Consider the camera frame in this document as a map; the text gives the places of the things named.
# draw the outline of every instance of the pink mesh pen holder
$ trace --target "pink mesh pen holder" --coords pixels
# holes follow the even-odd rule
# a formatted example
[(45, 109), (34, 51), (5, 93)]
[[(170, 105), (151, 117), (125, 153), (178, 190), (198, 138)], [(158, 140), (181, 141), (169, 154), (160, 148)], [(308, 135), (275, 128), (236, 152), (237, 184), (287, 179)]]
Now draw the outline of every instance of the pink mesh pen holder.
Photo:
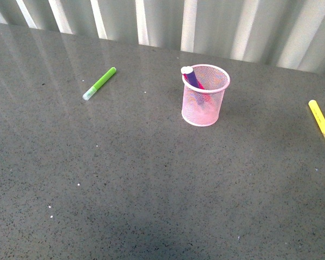
[(204, 89), (190, 85), (184, 76), (182, 116), (194, 126), (210, 126), (217, 122), (230, 77), (226, 71), (213, 65), (191, 66)]

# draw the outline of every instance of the marker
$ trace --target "marker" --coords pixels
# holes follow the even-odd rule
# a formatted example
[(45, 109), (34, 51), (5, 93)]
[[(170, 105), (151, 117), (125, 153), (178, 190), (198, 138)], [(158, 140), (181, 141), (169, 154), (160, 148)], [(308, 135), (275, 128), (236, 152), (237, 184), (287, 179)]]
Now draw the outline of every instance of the marker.
[(91, 88), (88, 89), (87, 92), (85, 92), (83, 99), (89, 100), (95, 94), (95, 92), (97, 92), (102, 87), (102, 85), (105, 84), (106, 81), (108, 81), (114, 75), (116, 71), (116, 68), (111, 67), (111, 69), (109, 69), (109, 71), (106, 72), (104, 76), (102, 76)]
[(190, 85), (196, 88), (205, 89), (202, 84), (197, 80), (194, 69), (192, 67), (182, 67), (180, 69), (180, 72), (184, 75), (184, 78), (188, 80)]
[(318, 123), (319, 128), (325, 138), (325, 118), (318, 106), (318, 103), (315, 100), (311, 100), (308, 102), (308, 105), (310, 107), (310, 110), (312, 110), (315, 120)]

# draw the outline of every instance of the table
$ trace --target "table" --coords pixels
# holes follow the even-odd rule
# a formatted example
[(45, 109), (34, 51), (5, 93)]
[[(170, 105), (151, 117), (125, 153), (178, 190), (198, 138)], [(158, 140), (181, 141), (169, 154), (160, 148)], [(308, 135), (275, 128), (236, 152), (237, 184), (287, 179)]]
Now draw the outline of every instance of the table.
[[(210, 127), (181, 116), (200, 63), (231, 77)], [(325, 76), (0, 24), (0, 259), (325, 259), (311, 99)]]

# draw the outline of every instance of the corrugated metal wall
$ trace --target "corrugated metal wall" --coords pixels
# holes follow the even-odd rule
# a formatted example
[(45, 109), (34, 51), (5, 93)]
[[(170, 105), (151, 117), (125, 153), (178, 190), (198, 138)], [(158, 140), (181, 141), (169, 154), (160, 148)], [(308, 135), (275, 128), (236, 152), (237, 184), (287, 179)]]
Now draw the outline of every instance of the corrugated metal wall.
[(0, 0), (0, 23), (325, 74), (325, 0)]

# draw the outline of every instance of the pen holder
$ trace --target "pen holder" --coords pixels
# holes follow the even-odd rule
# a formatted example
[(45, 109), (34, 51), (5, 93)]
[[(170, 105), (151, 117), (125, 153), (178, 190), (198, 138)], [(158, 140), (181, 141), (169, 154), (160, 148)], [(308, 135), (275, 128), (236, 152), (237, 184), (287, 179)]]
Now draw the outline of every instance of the pen holder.
[(182, 116), (194, 126), (213, 125), (219, 118), (230, 77), (226, 71), (213, 65), (199, 64), (191, 67), (205, 89), (190, 85), (182, 76), (184, 82)]

